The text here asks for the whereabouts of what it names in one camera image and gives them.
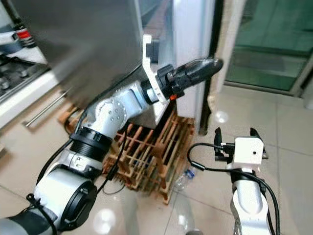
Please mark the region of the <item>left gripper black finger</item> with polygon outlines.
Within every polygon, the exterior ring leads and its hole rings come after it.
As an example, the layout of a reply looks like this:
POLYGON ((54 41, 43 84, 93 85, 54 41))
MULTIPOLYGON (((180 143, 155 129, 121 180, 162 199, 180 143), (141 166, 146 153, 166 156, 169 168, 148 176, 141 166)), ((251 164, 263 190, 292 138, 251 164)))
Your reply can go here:
POLYGON ((185 72, 178 71, 175 73, 175 88, 177 90, 185 90, 186 88, 195 86, 202 81, 206 81, 216 72, 212 71, 195 71, 195 72, 185 72))
POLYGON ((205 79, 221 71, 224 61, 219 58, 202 58, 189 61, 172 72, 171 80, 186 75, 192 80, 205 79))

